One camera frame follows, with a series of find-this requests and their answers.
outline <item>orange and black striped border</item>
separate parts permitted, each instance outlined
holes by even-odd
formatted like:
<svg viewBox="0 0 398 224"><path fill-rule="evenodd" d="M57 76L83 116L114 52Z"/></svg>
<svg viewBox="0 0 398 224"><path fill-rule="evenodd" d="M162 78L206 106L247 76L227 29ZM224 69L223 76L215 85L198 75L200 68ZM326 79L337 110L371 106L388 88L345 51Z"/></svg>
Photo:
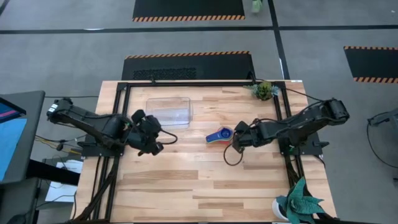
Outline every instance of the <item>orange and black striped border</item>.
<svg viewBox="0 0 398 224"><path fill-rule="evenodd" d="M358 46L344 46L344 50L361 49L361 50L398 50L398 47L358 47Z"/></svg>
<svg viewBox="0 0 398 224"><path fill-rule="evenodd" d="M160 17L135 17L133 22L175 22L175 21L215 21L215 20L244 20L245 16L160 16Z"/></svg>
<svg viewBox="0 0 398 224"><path fill-rule="evenodd" d="M367 83L398 83L398 78L355 77L354 81Z"/></svg>
<svg viewBox="0 0 398 224"><path fill-rule="evenodd" d="M179 53L179 54L155 54L155 55L129 55L125 59L132 58L156 58L156 57L186 57L186 56L204 56L204 55L231 55L231 54L251 54L250 51L232 51L232 52L202 52L202 53Z"/></svg>

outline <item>black floor mat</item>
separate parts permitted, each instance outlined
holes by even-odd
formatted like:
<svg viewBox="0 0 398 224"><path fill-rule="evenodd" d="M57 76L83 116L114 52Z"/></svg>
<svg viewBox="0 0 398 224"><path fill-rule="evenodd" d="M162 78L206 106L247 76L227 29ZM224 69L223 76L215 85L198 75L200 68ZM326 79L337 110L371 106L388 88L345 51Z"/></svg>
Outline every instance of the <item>black floor mat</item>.
<svg viewBox="0 0 398 224"><path fill-rule="evenodd" d="M244 80L249 72L248 51L132 55L124 60L122 80Z"/></svg>
<svg viewBox="0 0 398 224"><path fill-rule="evenodd" d="M398 83L397 47L344 47L356 82Z"/></svg>
<svg viewBox="0 0 398 224"><path fill-rule="evenodd" d="M245 19L242 0L136 0L134 22Z"/></svg>

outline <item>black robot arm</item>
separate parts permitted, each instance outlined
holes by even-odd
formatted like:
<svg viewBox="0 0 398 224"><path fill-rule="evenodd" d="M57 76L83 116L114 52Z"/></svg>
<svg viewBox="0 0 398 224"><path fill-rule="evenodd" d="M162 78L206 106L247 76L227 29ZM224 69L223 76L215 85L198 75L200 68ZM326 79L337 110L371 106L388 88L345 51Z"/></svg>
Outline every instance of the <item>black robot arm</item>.
<svg viewBox="0 0 398 224"><path fill-rule="evenodd" d="M159 121L152 115L146 116L137 110L130 120L121 114L98 115L78 106L69 98L55 100L47 111L48 119L54 124L73 125L95 138L105 149L118 151L125 145L140 150L139 155L157 155L163 145L156 142L162 130Z"/></svg>
<svg viewBox="0 0 398 224"><path fill-rule="evenodd" d="M242 153L245 147L263 146L280 138L287 138L291 146L299 146L319 129L326 125L344 124L348 118L349 114L340 100L320 101L282 121L255 119L250 125L241 121L235 127L232 147Z"/></svg>

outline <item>wooden table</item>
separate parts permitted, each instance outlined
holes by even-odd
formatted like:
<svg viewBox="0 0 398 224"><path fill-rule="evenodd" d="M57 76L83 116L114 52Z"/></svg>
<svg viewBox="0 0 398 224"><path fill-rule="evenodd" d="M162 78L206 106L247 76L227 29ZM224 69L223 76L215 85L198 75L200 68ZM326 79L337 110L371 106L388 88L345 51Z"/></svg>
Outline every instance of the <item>wooden table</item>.
<svg viewBox="0 0 398 224"><path fill-rule="evenodd" d="M117 84L103 82L96 113L112 113ZM286 86L305 92L302 82L286 81ZM276 196L287 194L289 183L277 141L247 148L243 162L235 167L223 160L224 144L205 142L205 136L220 126L234 128L240 121L276 119L274 102L259 101L250 90L236 86L133 87L127 114L145 109L149 98L180 96L192 101L189 128L170 130L178 136L178 142L165 146L157 156L138 157L138 150L126 148L119 165L111 222L279 221L271 203ZM291 91L288 96L292 114L307 106L305 96ZM282 98L280 106L284 111ZM158 140L167 142L172 138L160 135ZM239 158L232 147L226 156L231 162ZM325 199L320 205L335 216L323 164L313 156L302 156L302 160L309 191ZM84 161L76 193L77 214L90 202L96 162L96 157ZM99 217L104 217L107 198L105 193Z"/></svg>

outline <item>transparent plastic bin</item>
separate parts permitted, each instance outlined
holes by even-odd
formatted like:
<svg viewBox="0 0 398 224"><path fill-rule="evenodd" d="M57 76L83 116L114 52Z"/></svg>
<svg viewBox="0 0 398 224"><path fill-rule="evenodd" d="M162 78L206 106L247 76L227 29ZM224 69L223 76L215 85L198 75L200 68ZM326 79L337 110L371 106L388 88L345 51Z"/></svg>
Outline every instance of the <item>transparent plastic bin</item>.
<svg viewBox="0 0 398 224"><path fill-rule="evenodd" d="M146 114L154 115L164 129L188 128L193 114L191 99L151 98L147 100Z"/></svg>

